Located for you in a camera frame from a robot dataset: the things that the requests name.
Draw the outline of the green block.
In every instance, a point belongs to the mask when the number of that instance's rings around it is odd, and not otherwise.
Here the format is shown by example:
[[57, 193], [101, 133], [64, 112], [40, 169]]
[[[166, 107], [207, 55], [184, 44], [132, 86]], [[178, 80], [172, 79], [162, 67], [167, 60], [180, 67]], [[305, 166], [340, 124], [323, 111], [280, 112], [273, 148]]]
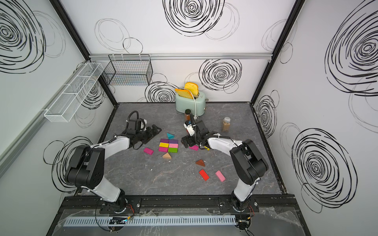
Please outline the green block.
[[178, 148], [170, 147], [170, 148], [168, 148], [168, 152], [170, 152], [170, 153], [177, 153], [178, 152]]

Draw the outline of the red block front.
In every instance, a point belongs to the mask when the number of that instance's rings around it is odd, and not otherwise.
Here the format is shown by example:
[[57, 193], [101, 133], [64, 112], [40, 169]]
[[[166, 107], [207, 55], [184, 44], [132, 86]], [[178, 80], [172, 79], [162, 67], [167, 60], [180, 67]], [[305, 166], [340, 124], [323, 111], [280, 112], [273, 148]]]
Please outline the red block front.
[[201, 177], [205, 180], [205, 181], [207, 181], [208, 179], [209, 179], [209, 176], [208, 176], [208, 174], [206, 173], [206, 171], [205, 170], [200, 170], [199, 171], [199, 174], [201, 175]]

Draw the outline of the tan wooden triangle block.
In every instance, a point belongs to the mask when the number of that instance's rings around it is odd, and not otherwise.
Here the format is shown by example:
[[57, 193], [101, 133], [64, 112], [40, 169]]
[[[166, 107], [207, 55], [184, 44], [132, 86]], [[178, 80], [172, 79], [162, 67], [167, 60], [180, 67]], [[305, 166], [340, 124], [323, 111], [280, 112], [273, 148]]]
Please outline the tan wooden triangle block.
[[164, 158], [164, 159], [172, 159], [171, 155], [168, 152], [166, 154], [164, 154], [162, 156], [162, 158]]

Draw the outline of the magenta block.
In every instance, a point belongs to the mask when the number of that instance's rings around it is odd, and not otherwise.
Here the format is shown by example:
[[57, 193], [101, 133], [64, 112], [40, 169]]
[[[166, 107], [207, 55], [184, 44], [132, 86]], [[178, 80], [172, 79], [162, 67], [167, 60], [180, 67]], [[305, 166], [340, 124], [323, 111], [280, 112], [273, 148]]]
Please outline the magenta block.
[[168, 152], [168, 149], [169, 148], [159, 147], [158, 151], [160, 151], [160, 152]]
[[145, 148], [144, 150], [143, 150], [146, 154], [148, 154], [148, 155], [153, 155], [153, 153], [154, 153], [154, 151], [152, 150], [152, 149], [150, 149], [150, 148]]
[[189, 148], [192, 149], [192, 150], [199, 150], [199, 146], [197, 146], [197, 145], [191, 146]]

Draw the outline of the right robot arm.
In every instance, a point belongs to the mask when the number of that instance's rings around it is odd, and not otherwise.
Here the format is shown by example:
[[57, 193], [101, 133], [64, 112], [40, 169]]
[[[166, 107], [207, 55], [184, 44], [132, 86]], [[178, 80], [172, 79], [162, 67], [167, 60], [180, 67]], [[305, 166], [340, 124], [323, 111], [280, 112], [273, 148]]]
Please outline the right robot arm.
[[239, 178], [231, 194], [231, 202], [236, 211], [242, 212], [250, 204], [255, 186], [269, 169], [267, 161], [252, 140], [238, 141], [210, 132], [203, 121], [194, 119], [192, 113], [188, 117], [184, 122], [188, 135], [181, 139], [181, 143], [186, 148], [214, 149], [231, 157]]

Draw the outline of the teal triangle block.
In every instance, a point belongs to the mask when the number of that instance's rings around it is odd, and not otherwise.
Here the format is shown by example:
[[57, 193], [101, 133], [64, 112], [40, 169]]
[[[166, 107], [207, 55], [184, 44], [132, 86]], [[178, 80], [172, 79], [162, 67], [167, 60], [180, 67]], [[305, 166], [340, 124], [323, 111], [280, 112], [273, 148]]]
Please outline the teal triangle block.
[[173, 134], [170, 134], [170, 133], [167, 133], [167, 137], [168, 137], [168, 139], [174, 139], [175, 138], [175, 136]]

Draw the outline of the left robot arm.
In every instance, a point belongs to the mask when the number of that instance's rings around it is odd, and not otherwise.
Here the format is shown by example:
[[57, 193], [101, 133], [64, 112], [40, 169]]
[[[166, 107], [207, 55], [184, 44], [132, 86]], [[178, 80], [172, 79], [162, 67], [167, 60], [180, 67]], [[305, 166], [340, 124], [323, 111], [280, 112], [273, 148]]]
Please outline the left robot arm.
[[129, 208], [125, 192], [104, 176], [105, 160], [120, 151], [134, 148], [137, 143], [148, 143], [161, 131], [156, 125], [148, 126], [147, 121], [139, 117], [138, 111], [132, 111], [120, 134], [108, 141], [91, 146], [80, 145], [75, 149], [64, 180], [99, 196], [115, 213], [124, 212]]

